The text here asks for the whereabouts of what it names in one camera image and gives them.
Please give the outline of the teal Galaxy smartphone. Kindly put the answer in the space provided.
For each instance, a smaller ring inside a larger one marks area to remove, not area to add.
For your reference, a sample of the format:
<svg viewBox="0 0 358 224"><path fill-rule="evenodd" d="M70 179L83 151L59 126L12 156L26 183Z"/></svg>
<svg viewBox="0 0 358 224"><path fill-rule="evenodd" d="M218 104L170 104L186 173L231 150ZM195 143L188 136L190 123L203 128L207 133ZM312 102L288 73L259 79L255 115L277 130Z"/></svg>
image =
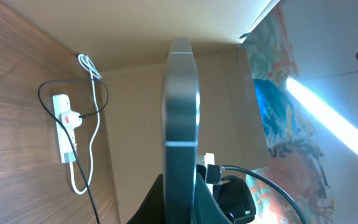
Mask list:
<svg viewBox="0 0 358 224"><path fill-rule="evenodd" d="M163 196L166 223L191 223L200 121L198 71L189 40L168 52L162 93Z"/></svg>

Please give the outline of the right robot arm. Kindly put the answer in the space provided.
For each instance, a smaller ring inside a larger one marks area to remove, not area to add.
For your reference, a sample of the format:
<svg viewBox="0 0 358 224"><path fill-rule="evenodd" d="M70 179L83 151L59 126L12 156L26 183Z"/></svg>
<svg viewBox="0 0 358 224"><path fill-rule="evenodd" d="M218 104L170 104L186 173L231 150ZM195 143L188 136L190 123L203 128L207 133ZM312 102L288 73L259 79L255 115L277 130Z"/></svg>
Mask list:
<svg viewBox="0 0 358 224"><path fill-rule="evenodd" d="M213 185L213 197L233 224L255 220L255 202L244 179L235 175L222 177L218 185Z"/></svg>

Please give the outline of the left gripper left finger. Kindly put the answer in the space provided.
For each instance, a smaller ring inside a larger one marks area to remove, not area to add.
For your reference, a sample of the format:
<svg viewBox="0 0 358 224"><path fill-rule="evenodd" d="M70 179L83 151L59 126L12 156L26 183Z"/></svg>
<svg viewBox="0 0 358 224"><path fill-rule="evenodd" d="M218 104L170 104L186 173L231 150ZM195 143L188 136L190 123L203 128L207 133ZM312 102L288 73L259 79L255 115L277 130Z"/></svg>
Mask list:
<svg viewBox="0 0 358 224"><path fill-rule="evenodd" d="M149 192L127 224L164 224L163 174L159 174Z"/></svg>

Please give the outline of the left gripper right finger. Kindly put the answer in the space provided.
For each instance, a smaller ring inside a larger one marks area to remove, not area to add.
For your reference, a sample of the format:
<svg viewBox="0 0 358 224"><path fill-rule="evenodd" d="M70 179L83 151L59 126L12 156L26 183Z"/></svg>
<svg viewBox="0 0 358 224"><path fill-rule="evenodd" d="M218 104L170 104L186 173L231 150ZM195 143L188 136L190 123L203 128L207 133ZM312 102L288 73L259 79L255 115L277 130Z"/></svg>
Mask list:
<svg viewBox="0 0 358 224"><path fill-rule="evenodd" d="M196 174L194 209L196 224L231 224L199 173Z"/></svg>

